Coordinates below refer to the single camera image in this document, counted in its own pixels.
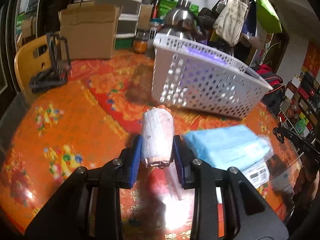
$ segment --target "barcode label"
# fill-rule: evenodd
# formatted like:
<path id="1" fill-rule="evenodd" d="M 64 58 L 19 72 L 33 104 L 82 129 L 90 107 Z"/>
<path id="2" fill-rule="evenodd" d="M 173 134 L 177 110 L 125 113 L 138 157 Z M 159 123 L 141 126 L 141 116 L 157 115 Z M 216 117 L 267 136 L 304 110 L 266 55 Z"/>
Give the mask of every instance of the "barcode label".
<path id="1" fill-rule="evenodd" d="M 268 174 L 266 172 L 260 174 L 261 180 L 264 181 L 267 179 Z"/>
<path id="2" fill-rule="evenodd" d="M 270 176 L 266 163 L 262 163 L 260 165 L 255 164 L 245 170 L 243 174 L 255 188 L 258 188 L 260 185 L 268 182 Z"/>

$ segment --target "blue package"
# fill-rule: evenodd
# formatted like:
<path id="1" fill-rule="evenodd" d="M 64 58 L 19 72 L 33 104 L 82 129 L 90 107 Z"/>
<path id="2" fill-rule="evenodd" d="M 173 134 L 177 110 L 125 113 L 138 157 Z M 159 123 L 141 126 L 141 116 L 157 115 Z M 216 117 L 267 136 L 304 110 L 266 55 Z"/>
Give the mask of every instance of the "blue package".
<path id="1" fill-rule="evenodd" d="M 245 125 L 190 131 L 183 138 L 196 158 L 222 170 L 234 166 L 244 171 L 271 150 L 266 140 Z"/>

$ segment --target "orange jar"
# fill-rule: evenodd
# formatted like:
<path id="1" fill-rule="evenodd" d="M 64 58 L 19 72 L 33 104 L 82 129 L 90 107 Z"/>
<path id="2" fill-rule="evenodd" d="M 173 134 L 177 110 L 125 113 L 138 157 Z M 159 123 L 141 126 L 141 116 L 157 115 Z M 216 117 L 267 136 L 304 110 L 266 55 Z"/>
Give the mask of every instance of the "orange jar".
<path id="1" fill-rule="evenodd" d="M 144 53 L 147 50 L 149 31 L 137 31 L 133 48 L 135 53 Z"/>

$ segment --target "blue gripper pad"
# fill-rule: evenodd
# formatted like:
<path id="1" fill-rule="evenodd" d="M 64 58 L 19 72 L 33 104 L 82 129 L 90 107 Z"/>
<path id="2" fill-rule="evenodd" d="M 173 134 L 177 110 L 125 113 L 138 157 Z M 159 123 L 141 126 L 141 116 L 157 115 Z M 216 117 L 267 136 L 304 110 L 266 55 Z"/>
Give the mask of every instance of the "blue gripper pad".
<path id="1" fill-rule="evenodd" d="M 177 169 L 177 176 L 179 183 L 181 185 L 185 184 L 185 178 L 184 178 L 184 169 L 182 167 L 182 161 L 179 155 L 179 150 L 177 146 L 177 142 L 175 137 L 173 137 L 173 142 L 172 142 L 172 150 L 173 150 L 173 156 L 174 156 L 174 163 L 176 164 L 176 169 Z"/>
<path id="2" fill-rule="evenodd" d="M 138 136 L 137 144 L 134 149 L 134 154 L 129 170 L 129 186 L 133 187 L 137 180 L 139 165 L 141 161 L 142 136 Z"/>

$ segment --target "red poster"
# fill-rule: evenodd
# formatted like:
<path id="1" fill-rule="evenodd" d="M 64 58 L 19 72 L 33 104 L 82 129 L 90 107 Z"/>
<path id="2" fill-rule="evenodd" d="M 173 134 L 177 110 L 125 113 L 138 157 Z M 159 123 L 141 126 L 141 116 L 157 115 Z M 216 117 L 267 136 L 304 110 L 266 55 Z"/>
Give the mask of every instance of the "red poster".
<path id="1" fill-rule="evenodd" d="M 309 41 L 308 50 L 303 62 L 303 66 L 311 71 L 314 77 L 318 75 L 320 67 L 320 48 L 317 48 L 316 45 L 311 41 Z"/>

